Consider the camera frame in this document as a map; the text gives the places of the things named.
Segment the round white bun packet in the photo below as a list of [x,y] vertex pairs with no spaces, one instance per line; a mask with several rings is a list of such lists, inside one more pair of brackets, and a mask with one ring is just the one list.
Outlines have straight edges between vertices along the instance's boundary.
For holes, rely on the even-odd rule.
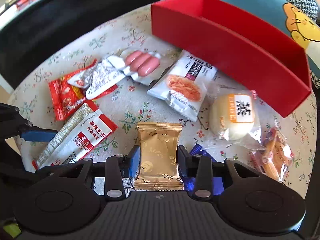
[[207,88],[209,102],[206,149],[217,146],[243,146],[263,150],[261,124],[254,90],[239,89],[212,82]]

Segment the floral cushion cover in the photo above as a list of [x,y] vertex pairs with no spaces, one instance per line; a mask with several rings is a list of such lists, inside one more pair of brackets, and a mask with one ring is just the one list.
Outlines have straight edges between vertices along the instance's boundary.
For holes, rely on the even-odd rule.
[[[8,104],[17,106],[21,115],[36,126],[59,130],[63,122],[54,115],[49,83],[93,61],[133,46],[160,52],[169,62],[174,62],[179,49],[151,35],[151,9],[149,5],[107,21],[89,33],[53,54],[40,64],[11,94]],[[117,89],[96,101],[97,106],[113,122],[117,130],[89,157],[104,161],[117,153],[126,153],[137,142],[136,125],[140,121],[180,123],[183,127],[180,144],[190,150],[195,144],[208,147],[217,161],[234,158],[250,164],[249,150],[213,136],[208,128],[208,104],[204,102],[195,122],[189,121],[164,101],[147,94],[148,88],[126,77]],[[316,97],[311,94],[291,115],[283,118],[263,100],[257,99],[261,130],[267,132],[278,126],[294,153],[293,162],[284,176],[288,187],[305,196],[311,180],[317,140]]]

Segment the white spicy strip packet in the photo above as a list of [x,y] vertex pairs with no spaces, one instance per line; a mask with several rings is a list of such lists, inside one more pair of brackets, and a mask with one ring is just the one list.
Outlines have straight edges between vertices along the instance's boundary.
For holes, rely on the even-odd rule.
[[45,166],[75,163],[117,128],[95,103],[87,100],[32,161],[32,165],[39,170]]

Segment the gold foil snack packet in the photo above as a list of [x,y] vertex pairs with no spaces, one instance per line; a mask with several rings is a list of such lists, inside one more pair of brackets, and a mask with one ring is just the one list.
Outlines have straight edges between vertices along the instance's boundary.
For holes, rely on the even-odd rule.
[[178,173],[177,146],[182,125],[139,122],[139,175],[134,186],[142,191],[180,191],[184,189]]

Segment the white noodle snack packet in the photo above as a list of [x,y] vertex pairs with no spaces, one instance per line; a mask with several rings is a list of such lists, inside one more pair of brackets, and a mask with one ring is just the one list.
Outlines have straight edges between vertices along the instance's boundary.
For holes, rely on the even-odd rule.
[[183,50],[167,74],[147,94],[165,101],[173,110],[195,122],[216,72],[210,63]]

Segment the pink sausages packet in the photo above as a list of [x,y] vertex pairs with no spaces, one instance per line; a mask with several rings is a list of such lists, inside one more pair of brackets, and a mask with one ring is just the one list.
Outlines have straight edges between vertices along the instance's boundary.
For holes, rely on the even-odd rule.
[[162,70],[162,56],[157,52],[145,52],[137,49],[126,49],[120,57],[124,60],[121,71],[130,76],[134,81],[149,86],[153,81],[159,79]]

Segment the black glossy side table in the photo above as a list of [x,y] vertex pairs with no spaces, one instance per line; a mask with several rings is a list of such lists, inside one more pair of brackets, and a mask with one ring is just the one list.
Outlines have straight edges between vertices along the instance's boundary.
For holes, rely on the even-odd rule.
[[43,61],[98,25],[160,0],[36,0],[1,16],[1,86],[12,91]]

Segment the meat floss cake packet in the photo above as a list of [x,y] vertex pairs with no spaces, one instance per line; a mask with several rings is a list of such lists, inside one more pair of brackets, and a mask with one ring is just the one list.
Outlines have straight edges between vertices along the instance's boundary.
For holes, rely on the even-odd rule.
[[287,143],[287,138],[277,126],[274,126],[266,133],[263,146],[264,150],[255,150],[250,153],[255,169],[282,182],[294,159],[294,153]]

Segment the small white sachet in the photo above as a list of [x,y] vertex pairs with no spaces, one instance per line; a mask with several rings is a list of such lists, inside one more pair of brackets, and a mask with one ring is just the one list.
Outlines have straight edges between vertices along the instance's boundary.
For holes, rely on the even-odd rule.
[[111,55],[93,67],[73,75],[67,82],[84,89],[86,99],[93,100],[126,77],[121,71],[124,68],[125,61],[121,57]]

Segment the teal lion sofa cover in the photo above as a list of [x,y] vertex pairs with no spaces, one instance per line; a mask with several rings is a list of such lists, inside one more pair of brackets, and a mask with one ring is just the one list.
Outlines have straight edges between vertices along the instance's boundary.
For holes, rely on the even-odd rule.
[[274,25],[306,52],[311,79],[319,87],[319,5],[314,0],[222,0]]

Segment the red snack packet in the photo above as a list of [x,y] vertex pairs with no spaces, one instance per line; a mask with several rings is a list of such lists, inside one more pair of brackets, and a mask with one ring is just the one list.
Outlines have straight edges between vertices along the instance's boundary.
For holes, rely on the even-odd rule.
[[[50,81],[49,90],[52,97],[52,104],[55,118],[57,121],[63,121],[69,118],[80,106],[88,99],[85,97],[85,90],[68,84],[68,80],[75,74],[96,65],[98,61],[95,59],[89,66],[66,74],[56,80]],[[97,100],[107,94],[110,94],[118,88],[117,83],[104,91],[93,100]]]

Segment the red cardboard box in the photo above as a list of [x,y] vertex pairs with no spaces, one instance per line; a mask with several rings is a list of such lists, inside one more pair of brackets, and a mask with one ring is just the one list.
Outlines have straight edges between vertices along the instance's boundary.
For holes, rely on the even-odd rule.
[[210,63],[282,117],[311,94],[304,49],[257,16],[221,0],[165,0],[151,6],[152,33]]

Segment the dark blue snack packet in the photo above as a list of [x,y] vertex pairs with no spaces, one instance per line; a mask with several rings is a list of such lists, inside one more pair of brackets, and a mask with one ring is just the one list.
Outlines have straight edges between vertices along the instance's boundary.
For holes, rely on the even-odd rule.
[[[212,163],[217,163],[217,161],[200,145],[195,144],[192,150],[189,152],[190,155],[195,156],[205,156],[212,160]],[[188,192],[192,192],[194,188],[195,178],[194,177],[183,177],[184,189]],[[224,191],[222,177],[213,175],[213,195],[220,195]]]

